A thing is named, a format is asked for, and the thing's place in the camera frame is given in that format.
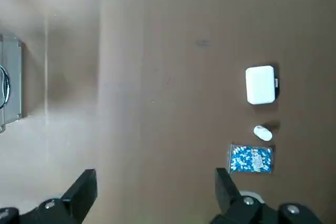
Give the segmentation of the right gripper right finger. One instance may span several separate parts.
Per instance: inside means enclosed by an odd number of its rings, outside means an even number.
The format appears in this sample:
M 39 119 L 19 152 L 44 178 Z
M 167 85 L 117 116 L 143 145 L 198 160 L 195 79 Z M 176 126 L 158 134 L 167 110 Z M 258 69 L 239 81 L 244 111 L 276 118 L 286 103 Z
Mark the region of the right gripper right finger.
M 211 223 L 321 223 L 304 205 L 285 203 L 275 210 L 256 197 L 243 196 L 225 168 L 215 171 L 215 194 L 221 213 Z

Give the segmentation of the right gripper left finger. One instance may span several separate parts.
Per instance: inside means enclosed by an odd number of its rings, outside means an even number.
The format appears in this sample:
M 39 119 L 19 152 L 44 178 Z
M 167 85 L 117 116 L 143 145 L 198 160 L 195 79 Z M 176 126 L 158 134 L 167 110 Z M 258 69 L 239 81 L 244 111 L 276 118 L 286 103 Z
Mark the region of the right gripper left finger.
M 97 196 L 96 170 L 86 169 L 60 198 L 47 199 L 25 214 L 1 208 L 1 223 L 82 223 Z

